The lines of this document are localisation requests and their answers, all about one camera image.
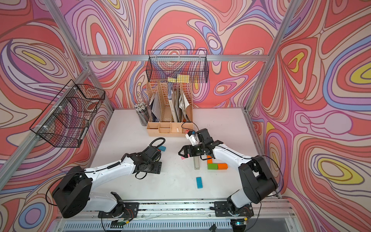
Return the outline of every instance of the white table surface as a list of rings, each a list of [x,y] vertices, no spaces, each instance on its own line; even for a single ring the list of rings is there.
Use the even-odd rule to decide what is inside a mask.
[[[248,156],[257,152],[241,109],[194,109],[194,122],[199,129],[207,128],[214,140]],[[141,126],[135,110],[115,110],[92,167],[121,159],[125,153],[144,150],[155,139]],[[193,158],[181,159],[178,151],[190,144],[186,138],[166,138],[162,152],[160,174],[147,174],[138,180],[134,175],[122,176],[95,188],[96,192],[116,192],[124,200],[205,199],[227,198],[242,187],[238,170],[208,170],[207,162],[200,160],[195,170]],[[197,189],[196,177],[202,178],[202,189]]]

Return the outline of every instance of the colorful swirl pattern wall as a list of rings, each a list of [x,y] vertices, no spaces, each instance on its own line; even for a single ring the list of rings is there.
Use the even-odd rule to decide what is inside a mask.
[[[0,22],[1,168],[32,133],[36,117],[82,69],[43,1],[1,1]],[[58,209],[45,202],[47,188],[72,166],[89,163],[108,118],[103,105],[80,148],[39,141],[0,191],[0,232],[48,229]]]
[[[246,0],[62,1],[60,10],[86,54],[207,49],[267,54],[288,2]],[[243,107],[262,62],[211,62],[209,83],[193,86],[195,107]],[[91,62],[114,108],[147,101],[146,62]]]
[[[370,54],[370,1],[305,0],[249,109],[306,231],[371,231]]]

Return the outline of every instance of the wire basket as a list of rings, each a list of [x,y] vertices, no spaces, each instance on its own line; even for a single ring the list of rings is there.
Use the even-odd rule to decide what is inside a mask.
[[[104,90],[74,84],[39,130],[30,130],[54,147],[80,147],[104,99]]]
[[[148,55],[149,82],[207,83],[206,50],[148,50]]]

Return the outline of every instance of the orange block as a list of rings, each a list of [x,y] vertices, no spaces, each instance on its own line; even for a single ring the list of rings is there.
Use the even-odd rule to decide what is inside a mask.
[[[228,165],[226,163],[218,164],[218,170],[225,170],[228,169]]]
[[[212,163],[213,163],[213,159],[209,159],[209,160],[207,160],[207,163],[208,163],[208,164],[212,164]]]

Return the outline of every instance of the blue block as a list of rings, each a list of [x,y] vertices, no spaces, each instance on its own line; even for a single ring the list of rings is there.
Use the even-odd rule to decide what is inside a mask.
[[[196,182],[197,182],[197,188],[202,189],[202,180],[201,177],[196,177]]]
[[[158,147],[161,151],[165,151],[166,150],[166,147],[165,146],[159,146]]]

